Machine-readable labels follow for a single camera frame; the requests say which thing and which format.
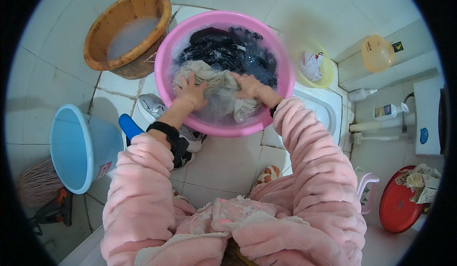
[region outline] mop head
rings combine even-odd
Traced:
[[[24,206],[41,207],[55,199],[63,186],[51,158],[47,158],[33,164],[20,175],[16,190]]]
[[[354,143],[355,145],[362,144],[362,133],[352,133],[352,143]]]

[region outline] blue handle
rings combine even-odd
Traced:
[[[119,117],[119,125],[129,140],[138,134],[144,133],[144,131],[135,123],[135,121],[125,113]]]

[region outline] blue plastic bucket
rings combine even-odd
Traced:
[[[117,153],[123,149],[121,134],[113,124],[83,114],[73,104],[55,114],[50,143],[57,175],[78,195],[116,166]]]

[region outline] pink plastic basin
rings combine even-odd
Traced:
[[[267,47],[277,59],[278,93],[283,97],[292,95],[295,84],[295,69],[278,35],[267,25],[252,17],[238,12],[218,10],[200,13],[181,22],[167,35],[160,45],[154,64],[155,82],[160,97],[166,106],[169,107],[175,98],[169,75],[173,48],[181,42],[182,38],[188,38],[192,32],[197,31],[205,23],[216,24],[216,26],[217,23],[230,23],[232,26],[242,26],[261,34],[263,36],[261,44]],[[260,131],[273,122],[268,109],[251,118],[251,120],[250,124],[233,122],[233,126],[217,126],[206,123],[191,114],[184,123],[209,136],[241,137]]]

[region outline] black wrist cuff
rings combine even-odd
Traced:
[[[275,106],[274,108],[270,109],[270,116],[271,116],[271,118],[273,118],[273,115],[275,114],[275,111],[276,111],[276,109],[278,108],[278,105],[279,105],[279,103],[276,104],[276,106]]]
[[[169,126],[166,123],[156,121],[149,125],[146,132],[148,132],[151,129],[158,130],[167,135],[167,141],[171,145],[170,151],[174,155],[173,163],[175,166],[180,164],[182,155],[185,154],[187,147],[189,147],[189,142],[183,137],[180,138],[178,130],[173,126]]]

